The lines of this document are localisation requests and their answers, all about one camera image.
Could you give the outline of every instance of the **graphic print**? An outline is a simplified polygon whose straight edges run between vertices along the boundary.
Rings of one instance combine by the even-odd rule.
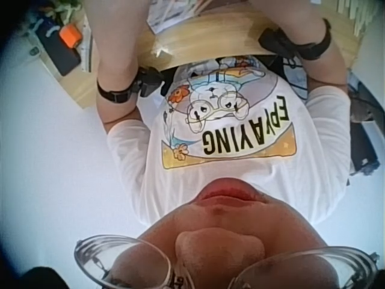
[[[164,168],[294,155],[286,99],[272,94],[278,77],[250,67],[249,58],[216,61],[218,69],[194,75],[167,98]]]

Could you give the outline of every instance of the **mouth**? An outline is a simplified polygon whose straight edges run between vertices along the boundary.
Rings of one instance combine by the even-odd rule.
[[[201,207],[211,205],[244,207],[253,202],[267,203],[262,192],[240,179],[233,178],[221,178],[210,182],[193,202]]]

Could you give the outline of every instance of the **orange object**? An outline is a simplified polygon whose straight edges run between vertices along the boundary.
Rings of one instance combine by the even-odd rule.
[[[69,48],[75,48],[82,40],[82,34],[74,24],[67,24],[59,32],[60,37]]]

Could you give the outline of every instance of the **white t-shirt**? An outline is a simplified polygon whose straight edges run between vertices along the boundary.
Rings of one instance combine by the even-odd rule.
[[[121,122],[108,144],[147,225],[223,177],[242,179],[316,223],[345,192],[349,115],[350,100],[336,87],[312,91],[304,104],[254,58],[225,58],[180,67],[152,127]]]

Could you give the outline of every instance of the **person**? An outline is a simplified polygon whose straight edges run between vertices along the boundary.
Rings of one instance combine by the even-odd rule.
[[[250,2],[296,45],[322,43],[328,33],[308,0]],[[122,288],[160,287],[171,275],[193,285],[170,288],[257,288],[234,278],[264,264],[260,275],[269,278],[258,288],[337,288],[338,272],[321,257],[280,267],[269,260],[327,249],[311,224],[343,198],[350,168],[350,99],[339,48],[331,41],[316,59],[301,59],[306,103],[251,56],[181,66],[148,128],[137,108],[140,92],[127,91],[139,70],[137,40],[149,4],[85,1],[100,55],[97,110],[132,208],[149,226],[139,249],[120,251],[105,277]],[[111,101],[109,92],[128,97]],[[288,276],[300,272],[304,283],[291,287]],[[322,285],[309,285],[316,276]]]

